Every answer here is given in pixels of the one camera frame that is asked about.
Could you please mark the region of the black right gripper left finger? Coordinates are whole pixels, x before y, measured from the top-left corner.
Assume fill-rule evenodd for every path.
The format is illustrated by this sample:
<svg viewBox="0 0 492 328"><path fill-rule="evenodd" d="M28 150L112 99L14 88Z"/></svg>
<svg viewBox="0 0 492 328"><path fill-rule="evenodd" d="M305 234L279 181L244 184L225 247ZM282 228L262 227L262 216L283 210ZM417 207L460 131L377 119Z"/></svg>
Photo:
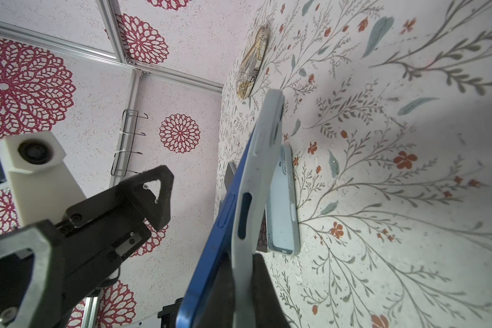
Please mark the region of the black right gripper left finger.
<svg viewBox="0 0 492 328"><path fill-rule="evenodd" d="M234 318L234 278L228 254L224 254L198 327L229 328Z"/></svg>

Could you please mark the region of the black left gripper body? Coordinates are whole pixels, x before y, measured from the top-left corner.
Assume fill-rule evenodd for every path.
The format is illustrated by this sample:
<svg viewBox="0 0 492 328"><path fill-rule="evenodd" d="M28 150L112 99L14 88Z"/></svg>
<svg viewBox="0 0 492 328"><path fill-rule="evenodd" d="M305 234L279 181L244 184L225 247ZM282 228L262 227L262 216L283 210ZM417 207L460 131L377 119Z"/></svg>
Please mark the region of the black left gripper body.
<svg viewBox="0 0 492 328"><path fill-rule="evenodd" d="M64 236L64 312L99 287L151 237L144 217L128 206L110 210L80 228L64 220L57 230Z"/></svg>

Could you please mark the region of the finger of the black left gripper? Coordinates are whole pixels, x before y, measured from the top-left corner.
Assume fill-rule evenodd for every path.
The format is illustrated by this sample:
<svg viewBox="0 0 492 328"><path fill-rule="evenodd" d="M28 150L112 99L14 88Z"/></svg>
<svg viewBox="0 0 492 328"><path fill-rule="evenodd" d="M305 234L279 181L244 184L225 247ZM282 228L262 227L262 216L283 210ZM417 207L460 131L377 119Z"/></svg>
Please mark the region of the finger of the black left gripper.
<svg viewBox="0 0 492 328"><path fill-rule="evenodd" d="M155 230L161 230L171 220L173 184L173 173L160 165L69 207L63 218L80 228L110 211L128 209L146 219Z"/></svg>
<svg viewBox="0 0 492 328"><path fill-rule="evenodd" d="M63 238L48 220L0 235L0 327L62 321Z"/></svg>

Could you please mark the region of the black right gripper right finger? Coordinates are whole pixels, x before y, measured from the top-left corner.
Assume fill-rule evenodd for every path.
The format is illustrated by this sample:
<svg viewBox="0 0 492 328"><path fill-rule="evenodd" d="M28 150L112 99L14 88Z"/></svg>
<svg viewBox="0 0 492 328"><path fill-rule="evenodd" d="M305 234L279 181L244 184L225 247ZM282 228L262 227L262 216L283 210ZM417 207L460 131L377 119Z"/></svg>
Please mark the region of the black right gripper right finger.
<svg viewBox="0 0 492 328"><path fill-rule="evenodd" d="M289 328L290 325L280 306L264 258L260 254L253 256L251 288L256 327Z"/></svg>

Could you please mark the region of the black phone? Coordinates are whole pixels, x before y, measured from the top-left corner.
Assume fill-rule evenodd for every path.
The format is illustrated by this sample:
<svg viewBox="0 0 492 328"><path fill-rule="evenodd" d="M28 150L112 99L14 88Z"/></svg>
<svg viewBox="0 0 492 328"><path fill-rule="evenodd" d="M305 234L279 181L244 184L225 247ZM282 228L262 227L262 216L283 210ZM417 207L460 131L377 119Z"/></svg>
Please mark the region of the black phone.
<svg viewBox="0 0 492 328"><path fill-rule="evenodd" d="M224 176L224 184L225 184L226 191L228 191L231 188L235 174L236 174L236 165L233 161L231 161L228 163L226 167L226 172Z"/></svg>
<svg viewBox="0 0 492 328"><path fill-rule="evenodd" d="M177 327L195 327L202 317L224 254L230 249L239 187L251 142L247 142L217 219L195 268L176 317Z"/></svg>

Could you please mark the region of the light blue phone case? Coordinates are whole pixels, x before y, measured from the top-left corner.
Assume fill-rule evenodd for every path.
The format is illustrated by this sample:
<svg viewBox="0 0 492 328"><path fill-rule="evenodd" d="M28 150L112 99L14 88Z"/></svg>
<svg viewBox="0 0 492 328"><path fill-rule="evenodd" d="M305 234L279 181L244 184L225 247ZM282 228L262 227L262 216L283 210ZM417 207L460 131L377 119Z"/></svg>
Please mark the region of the light blue phone case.
<svg viewBox="0 0 492 328"><path fill-rule="evenodd" d="M292 150L288 142L280 147L266 202L266 237L268 248L286 256L300 252Z"/></svg>

